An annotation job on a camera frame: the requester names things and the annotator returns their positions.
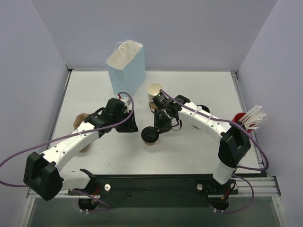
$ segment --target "black lid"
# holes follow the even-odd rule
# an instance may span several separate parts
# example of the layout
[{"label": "black lid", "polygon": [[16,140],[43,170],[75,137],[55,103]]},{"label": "black lid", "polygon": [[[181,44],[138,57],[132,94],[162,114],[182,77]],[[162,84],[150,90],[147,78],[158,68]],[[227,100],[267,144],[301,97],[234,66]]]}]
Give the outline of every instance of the black lid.
[{"label": "black lid", "polygon": [[155,127],[146,127],[142,130],[141,138],[146,143],[154,143],[159,138],[158,130]]}]

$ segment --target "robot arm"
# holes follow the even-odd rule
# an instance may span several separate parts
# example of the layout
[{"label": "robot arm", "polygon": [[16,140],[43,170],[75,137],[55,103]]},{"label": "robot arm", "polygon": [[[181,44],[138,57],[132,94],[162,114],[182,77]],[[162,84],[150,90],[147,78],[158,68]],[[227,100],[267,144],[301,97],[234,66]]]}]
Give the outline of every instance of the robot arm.
[{"label": "robot arm", "polygon": [[[231,126],[229,123],[211,120],[210,117],[216,117],[204,111],[189,99],[181,95],[177,96],[175,99],[196,111],[192,112],[178,105],[167,99],[160,92],[153,99],[154,104],[158,108],[155,110],[154,115],[154,128],[158,131],[158,135],[155,133],[155,136],[157,136],[156,138],[159,137],[159,134],[168,132],[172,128],[172,119],[176,119],[177,122],[184,121],[190,123],[203,130],[220,144],[218,154],[220,162],[213,174],[213,178],[220,184],[227,183],[236,170],[236,166],[240,160],[246,155],[251,147],[249,138],[238,128]],[[209,117],[201,116],[197,114],[197,112],[201,112]]]},{"label": "robot arm", "polygon": [[[98,129],[117,124],[129,114],[129,99],[112,98],[105,108],[90,114],[69,137],[50,149],[37,154],[33,152],[27,158],[24,183],[38,193],[44,200],[52,199],[59,191],[79,188],[84,189],[91,180],[91,175],[85,169],[75,172],[61,173],[63,167],[84,147],[99,139],[112,128],[85,133],[84,131]],[[123,124],[117,125],[118,132],[137,132],[134,114]]]}]

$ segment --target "gray wall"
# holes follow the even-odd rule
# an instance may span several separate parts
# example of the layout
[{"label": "gray wall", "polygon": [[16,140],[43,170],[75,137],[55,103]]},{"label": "gray wall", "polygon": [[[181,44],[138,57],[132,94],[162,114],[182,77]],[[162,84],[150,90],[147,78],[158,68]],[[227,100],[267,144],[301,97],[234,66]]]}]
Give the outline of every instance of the gray wall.
[{"label": "gray wall", "polygon": [[[30,0],[0,3],[0,160],[50,138],[68,71]],[[26,155],[0,170],[23,183]],[[0,226],[17,226],[28,189],[0,185]]]},{"label": "gray wall", "polygon": [[276,175],[290,226],[302,226],[303,1],[278,0],[239,70],[246,104],[268,123],[257,138]]},{"label": "gray wall", "polygon": [[148,70],[235,70],[276,0],[33,0],[70,69],[104,69],[115,44]]}]

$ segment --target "red cup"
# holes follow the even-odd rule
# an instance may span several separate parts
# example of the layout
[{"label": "red cup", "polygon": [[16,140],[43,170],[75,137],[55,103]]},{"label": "red cup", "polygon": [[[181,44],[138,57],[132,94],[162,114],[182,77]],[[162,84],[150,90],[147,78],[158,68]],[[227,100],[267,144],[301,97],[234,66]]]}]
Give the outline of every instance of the red cup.
[{"label": "red cup", "polygon": [[235,115],[235,117],[233,118],[233,122],[237,122],[238,120],[240,120],[241,117],[243,117],[246,113],[237,113]]}]

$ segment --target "bag handle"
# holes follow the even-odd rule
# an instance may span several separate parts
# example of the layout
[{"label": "bag handle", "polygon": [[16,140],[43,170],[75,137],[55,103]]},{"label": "bag handle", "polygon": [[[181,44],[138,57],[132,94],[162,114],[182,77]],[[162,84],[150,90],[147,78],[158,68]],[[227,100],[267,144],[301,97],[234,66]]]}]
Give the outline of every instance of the bag handle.
[{"label": "bag handle", "polygon": [[120,44],[120,46],[119,46],[119,51],[120,51],[121,54],[122,54],[122,52],[121,52],[121,46],[122,46],[123,44],[130,44],[130,45],[132,45],[132,46],[134,47],[134,51],[136,51],[136,53],[137,53],[137,50],[136,50],[135,46],[134,46],[132,43],[130,43],[130,42],[118,42],[118,43],[116,43],[116,44],[115,44],[115,47],[114,47],[114,52],[115,52],[116,47],[117,47],[118,44]]}]

